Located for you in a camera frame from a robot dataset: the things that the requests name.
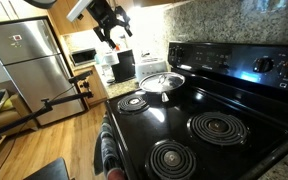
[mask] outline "wooden floor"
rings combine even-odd
[[[101,103],[77,117],[21,134],[0,171],[0,179],[23,179],[58,157],[63,157],[70,178],[103,180],[103,173],[94,175],[93,155],[104,113],[105,105]],[[0,146],[0,166],[13,140],[7,139]]]

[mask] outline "silver pot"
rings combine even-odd
[[[180,91],[184,82],[185,77],[180,74],[163,72],[145,77],[139,86],[152,98],[159,96],[162,102],[168,102]]]

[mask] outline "lid handle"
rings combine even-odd
[[[166,80],[166,76],[165,74],[160,75],[160,77],[158,78],[158,83],[159,84],[163,84]]]

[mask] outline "blue light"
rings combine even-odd
[[[253,73],[248,73],[248,72],[242,72],[241,74],[241,79],[251,81],[251,82],[258,82],[260,80],[260,75],[258,74],[253,74]]]

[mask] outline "stove control panel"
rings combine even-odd
[[[171,42],[168,62],[288,91],[288,46]]]

